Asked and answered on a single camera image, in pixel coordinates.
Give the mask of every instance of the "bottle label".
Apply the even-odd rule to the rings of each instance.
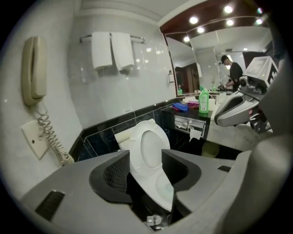
[[[201,110],[202,111],[206,111],[206,106],[207,106],[206,100],[207,100],[206,95],[204,95],[204,96],[201,97],[201,101],[200,102],[201,102]]]

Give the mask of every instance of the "blue cloth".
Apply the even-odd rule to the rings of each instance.
[[[188,111],[188,106],[181,104],[180,102],[172,104],[173,107],[176,107],[178,110],[182,112]]]

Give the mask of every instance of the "towel rack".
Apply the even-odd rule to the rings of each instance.
[[[80,37],[79,38],[79,42],[80,43],[82,43],[82,39],[83,38],[86,38],[86,37],[91,37],[92,35],[86,35],[86,36],[82,36],[82,37]],[[141,39],[142,40],[142,44],[146,41],[143,37],[137,37],[137,36],[132,36],[132,35],[130,35],[130,37],[132,37],[132,38],[137,38],[137,39]]]

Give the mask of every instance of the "black countertop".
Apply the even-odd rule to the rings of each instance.
[[[190,119],[200,119],[200,120],[210,120],[212,116],[212,111],[209,111],[208,114],[199,113],[198,109],[189,109],[187,112],[179,112],[174,110],[171,107],[162,110],[163,112],[169,112],[176,116],[181,116]]]

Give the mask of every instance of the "black cap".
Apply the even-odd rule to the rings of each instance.
[[[229,59],[227,55],[223,55],[223,56],[221,57],[221,62],[222,62],[222,64],[224,64],[224,61],[225,61],[226,59]]]

